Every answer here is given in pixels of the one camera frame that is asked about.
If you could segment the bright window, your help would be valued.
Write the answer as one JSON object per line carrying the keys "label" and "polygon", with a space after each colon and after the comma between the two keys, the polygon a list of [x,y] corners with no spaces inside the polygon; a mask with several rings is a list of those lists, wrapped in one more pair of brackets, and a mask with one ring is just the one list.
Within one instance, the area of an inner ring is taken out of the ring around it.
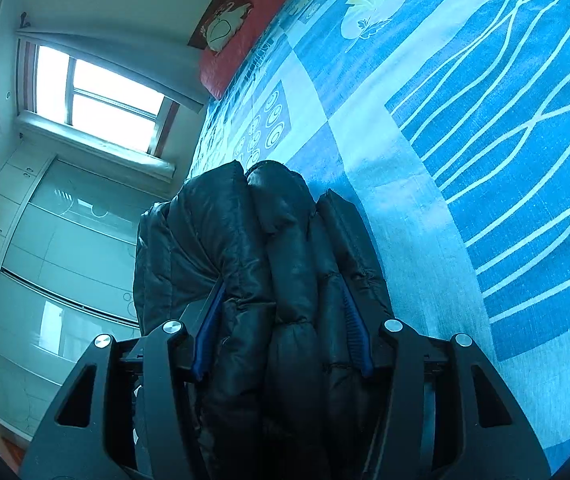
{"label": "bright window", "polygon": [[180,105],[122,75],[22,40],[20,102],[43,118],[95,139],[160,157]]}

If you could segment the red pillow with white print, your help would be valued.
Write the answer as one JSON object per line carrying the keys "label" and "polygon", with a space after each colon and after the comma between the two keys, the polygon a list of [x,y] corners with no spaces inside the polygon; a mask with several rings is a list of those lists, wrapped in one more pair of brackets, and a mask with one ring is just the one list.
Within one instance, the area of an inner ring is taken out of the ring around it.
{"label": "red pillow with white print", "polygon": [[227,0],[207,23],[201,36],[211,28],[212,40],[199,60],[199,79],[210,95],[220,100],[237,70],[286,0]]}

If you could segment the white wardrobe with glass doors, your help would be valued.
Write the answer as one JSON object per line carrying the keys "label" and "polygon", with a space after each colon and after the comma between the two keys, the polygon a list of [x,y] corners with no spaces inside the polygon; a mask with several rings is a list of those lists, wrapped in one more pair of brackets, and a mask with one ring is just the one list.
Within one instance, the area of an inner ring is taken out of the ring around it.
{"label": "white wardrobe with glass doors", "polygon": [[0,143],[0,426],[30,439],[99,335],[139,333],[136,233],[154,197]]}

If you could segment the black quilted puffer jacket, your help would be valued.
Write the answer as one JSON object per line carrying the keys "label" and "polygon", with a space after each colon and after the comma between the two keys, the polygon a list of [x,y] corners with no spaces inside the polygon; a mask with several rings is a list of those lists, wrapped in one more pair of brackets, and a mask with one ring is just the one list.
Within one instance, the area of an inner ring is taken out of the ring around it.
{"label": "black quilted puffer jacket", "polygon": [[354,479],[375,426],[373,385],[348,347],[343,280],[391,312],[357,208],[300,174],[229,162],[142,214],[133,294],[143,334],[225,286],[215,357],[189,389],[214,479]]}

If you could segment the blue patterned bed cover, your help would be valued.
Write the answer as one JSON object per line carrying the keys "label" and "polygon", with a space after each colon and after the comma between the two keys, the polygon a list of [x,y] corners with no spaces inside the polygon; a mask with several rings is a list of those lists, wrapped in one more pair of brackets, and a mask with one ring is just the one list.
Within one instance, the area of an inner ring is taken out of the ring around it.
{"label": "blue patterned bed cover", "polygon": [[570,457],[570,0],[287,0],[191,174],[264,159],[369,224],[393,310],[468,333]]}

